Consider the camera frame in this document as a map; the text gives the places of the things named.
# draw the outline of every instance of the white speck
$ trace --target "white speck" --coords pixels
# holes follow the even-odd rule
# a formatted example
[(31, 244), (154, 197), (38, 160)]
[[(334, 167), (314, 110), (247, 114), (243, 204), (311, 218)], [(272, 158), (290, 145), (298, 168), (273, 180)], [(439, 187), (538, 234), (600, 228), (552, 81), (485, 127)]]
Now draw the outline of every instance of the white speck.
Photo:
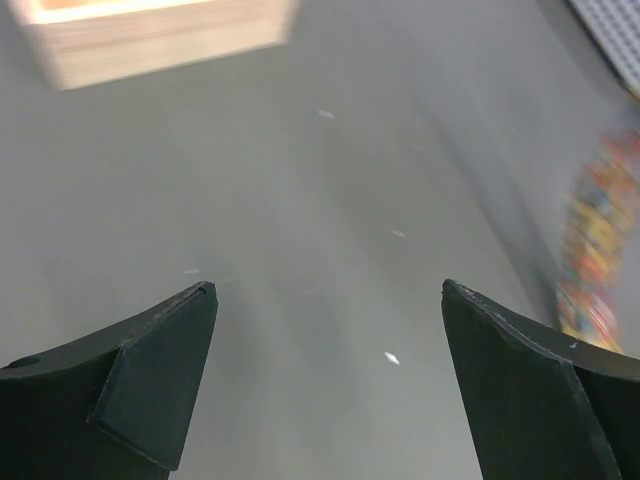
[(391, 363), (400, 365), (400, 360), (398, 360), (398, 357), (396, 357), (393, 353), (384, 352), (384, 356), (387, 357), (387, 360), (389, 360)]
[(327, 112), (326, 110), (318, 110), (318, 115), (324, 118), (330, 118), (331, 120), (336, 119), (336, 116), (333, 113)]

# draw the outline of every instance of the wooden box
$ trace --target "wooden box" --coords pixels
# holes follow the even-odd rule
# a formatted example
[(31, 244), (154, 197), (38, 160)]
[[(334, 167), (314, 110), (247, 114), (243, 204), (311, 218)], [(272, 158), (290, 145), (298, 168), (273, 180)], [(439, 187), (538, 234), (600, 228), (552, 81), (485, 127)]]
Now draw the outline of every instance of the wooden box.
[(10, 0), (57, 88), (287, 40), (297, 0)]

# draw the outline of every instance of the perforated panel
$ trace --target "perforated panel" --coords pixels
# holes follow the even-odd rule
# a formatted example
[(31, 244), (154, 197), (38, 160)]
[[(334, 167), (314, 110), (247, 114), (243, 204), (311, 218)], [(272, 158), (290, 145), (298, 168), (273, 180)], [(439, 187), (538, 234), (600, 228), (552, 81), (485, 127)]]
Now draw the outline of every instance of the perforated panel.
[(640, 96), (640, 0), (571, 0), (609, 60)]

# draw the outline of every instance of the multicolored wrapper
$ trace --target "multicolored wrapper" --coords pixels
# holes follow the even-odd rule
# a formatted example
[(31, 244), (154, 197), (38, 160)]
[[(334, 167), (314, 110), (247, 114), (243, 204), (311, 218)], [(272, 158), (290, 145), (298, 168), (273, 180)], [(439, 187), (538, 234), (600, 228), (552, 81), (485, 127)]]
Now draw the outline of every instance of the multicolored wrapper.
[(608, 290), (640, 204), (640, 135), (606, 138), (569, 205), (557, 299), (564, 333), (620, 352)]

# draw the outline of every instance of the small white debris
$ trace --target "small white debris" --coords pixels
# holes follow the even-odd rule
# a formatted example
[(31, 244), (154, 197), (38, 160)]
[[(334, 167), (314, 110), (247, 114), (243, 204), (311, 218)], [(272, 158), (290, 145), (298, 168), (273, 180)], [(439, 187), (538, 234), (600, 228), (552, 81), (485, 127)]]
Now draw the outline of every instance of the small white debris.
[(335, 120), (336, 119), (336, 116), (333, 113), (327, 112), (326, 110), (318, 110), (318, 115), (320, 115), (321, 117), (324, 117), (324, 118), (329, 118), (331, 120)]
[(400, 360), (398, 360), (398, 357), (396, 357), (393, 353), (384, 352), (384, 356), (387, 357), (387, 360), (389, 360), (391, 363), (400, 365)]

